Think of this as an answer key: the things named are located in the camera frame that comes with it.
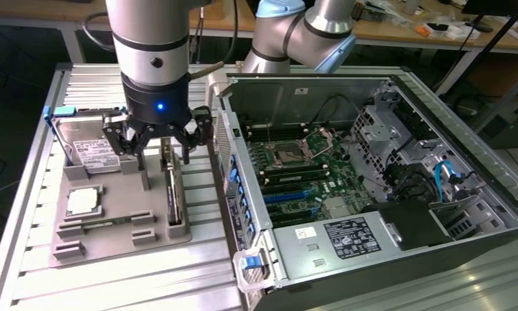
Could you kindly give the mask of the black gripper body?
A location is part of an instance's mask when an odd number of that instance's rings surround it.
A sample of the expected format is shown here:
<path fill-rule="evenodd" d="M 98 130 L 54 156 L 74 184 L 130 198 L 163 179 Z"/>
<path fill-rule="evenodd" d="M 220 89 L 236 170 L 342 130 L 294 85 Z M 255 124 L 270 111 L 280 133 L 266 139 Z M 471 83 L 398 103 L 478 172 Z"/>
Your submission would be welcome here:
<path fill-rule="evenodd" d="M 190 74 L 184 74 L 174 83 L 162 86 L 138 84 L 126 74 L 122 75 L 122 82 L 128 110 L 139 121 L 178 126 L 190 123 Z"/>

